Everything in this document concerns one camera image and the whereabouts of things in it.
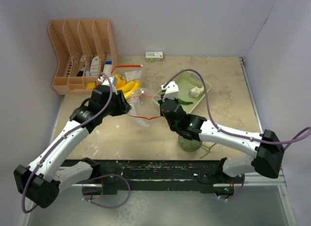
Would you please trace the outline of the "yellow banana bunch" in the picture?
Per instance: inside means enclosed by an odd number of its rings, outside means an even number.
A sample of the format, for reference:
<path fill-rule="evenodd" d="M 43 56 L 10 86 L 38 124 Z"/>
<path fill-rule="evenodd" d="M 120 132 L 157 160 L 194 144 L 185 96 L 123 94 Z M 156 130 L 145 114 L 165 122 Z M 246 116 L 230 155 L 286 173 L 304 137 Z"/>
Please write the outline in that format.
<path fill-rule="evenodd" d="M 129 81 L 124 86 L 118 88 L 117 90 L 121 90 L 125 96 L 125 98 L 129 98 L 135 90 L 137 90 L 141 86 L 140 80 Z"/>

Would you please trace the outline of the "green netted melon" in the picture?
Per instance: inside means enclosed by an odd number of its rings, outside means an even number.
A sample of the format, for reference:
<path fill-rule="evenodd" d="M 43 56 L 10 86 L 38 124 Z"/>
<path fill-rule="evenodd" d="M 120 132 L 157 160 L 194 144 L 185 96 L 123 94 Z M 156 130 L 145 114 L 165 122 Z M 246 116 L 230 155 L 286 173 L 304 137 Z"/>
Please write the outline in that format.
<path fill-rule="evenodd" d="M 214 144 L 212 144 L 212 145 L 210 145 L 210 146 L 207 146 L 207 145 L 205 145 L 202 141 L 196 141 L 196 140 L 185 139 L 185 138 L 183 138 L 183 137 L 180 136 L 180 135 L 179 135 L 178 138 L 177 138 L 177 142 L 178 142 L 180 148 L 181 148 L 183 151 L 185 151 L 185 152 L 195 152 L 195 151 L 197 151 L 197 150 L 199 150 L 199 149 L 205 150 L 206 153 L 205 153 L 204 155 L 202 155 L 202 156 L 200 157 L 200 159 L 206 157 L 206 156 L 210 153 L 211 149 L 212 149 L 215 145 L 217 145 L 216 143 L 214 143 Z"/>

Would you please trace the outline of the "orange bell pepper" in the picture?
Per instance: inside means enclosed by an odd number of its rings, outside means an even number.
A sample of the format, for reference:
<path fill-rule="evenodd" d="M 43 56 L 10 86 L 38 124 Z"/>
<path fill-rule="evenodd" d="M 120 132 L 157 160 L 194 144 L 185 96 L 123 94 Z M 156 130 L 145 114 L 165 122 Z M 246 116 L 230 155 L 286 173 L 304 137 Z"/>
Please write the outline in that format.
<path fill-rule="evenodd" d="M 119 74 L 115 74 L 114 75 L 117 79 L 117 83 L 116 83 L 116 89 L 117 90 L 120 90 L 123 86 L 126 85 L 127 81 L 124 77 L 122 77 L 121 75 Z"/>

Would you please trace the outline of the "clear orange-zip bag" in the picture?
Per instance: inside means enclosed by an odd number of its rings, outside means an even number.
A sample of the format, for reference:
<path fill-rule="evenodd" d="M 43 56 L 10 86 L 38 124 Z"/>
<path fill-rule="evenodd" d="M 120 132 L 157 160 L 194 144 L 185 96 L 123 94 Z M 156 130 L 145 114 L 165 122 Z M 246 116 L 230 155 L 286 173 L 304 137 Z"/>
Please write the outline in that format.
<path fill-rule="evenodd" d="M 161 117 L 158 104 L 160 96 L 148 88 L 139 87 L 126 100 L 131 106 L 127 115 L 145 128 L 152 126 Z"/>
<path fill-rule="evenodd" d="M 112 69 L 111 75 L 114 76 L 115 74 L 119 74 L 122 77 L 124 77 L 127 82 L 135 81 L 135 80 L 140 80 L 141 79 L 141 72 L 142 72 L 141 69 L 142 68 L 143 68 L 143 64 L 139 64 L 139 65 L 119 65 L 119 66 L 115 66 Z"/>

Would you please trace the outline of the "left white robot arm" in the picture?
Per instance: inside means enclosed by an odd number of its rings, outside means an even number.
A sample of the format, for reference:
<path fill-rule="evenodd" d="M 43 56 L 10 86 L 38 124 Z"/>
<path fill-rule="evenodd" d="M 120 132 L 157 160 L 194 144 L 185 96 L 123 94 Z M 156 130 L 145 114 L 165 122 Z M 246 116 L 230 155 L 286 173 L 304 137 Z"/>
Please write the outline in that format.
<path fill-rule="evenodd" d="M 24 213 L 25 200 L 36 206 L 50 206 L 64 189 L 80 181 L 95 183 L 103 179 L 100 164 L 90 158 L 83 158 L 75 165 L 59 170 L 73 149 L 84 140 L 106 116 L 120 116 L 131 109 L 121 90 L 100 85 L 95 87 L 91 97 L 74 109 L 62 132 L 48 148 L 28 166 L 18 165 L 14 170 L 17 190 L 22 195 Z"/>

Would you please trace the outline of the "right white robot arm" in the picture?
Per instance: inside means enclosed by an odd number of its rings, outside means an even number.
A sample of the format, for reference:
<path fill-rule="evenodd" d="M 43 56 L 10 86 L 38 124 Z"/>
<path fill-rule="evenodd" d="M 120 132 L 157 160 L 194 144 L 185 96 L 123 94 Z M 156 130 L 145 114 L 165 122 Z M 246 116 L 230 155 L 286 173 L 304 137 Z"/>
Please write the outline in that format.
<path fill-rule="evenodd" d="M 285 149 L 275 132 L 265 130 L 262 134 L 251 133 L 219 126 L 201 116 L 188 114 L 177 100 L 159 100 L 160 114 L 171 131 L 181 137 L 199 142 L 213 142 L 236 149 L 245 155 L 238 158 L 223 158 L 216 171 L 217 179 L 227 183 L 240 174 L 257 172 L 276 179 L 279 176 Z"/>

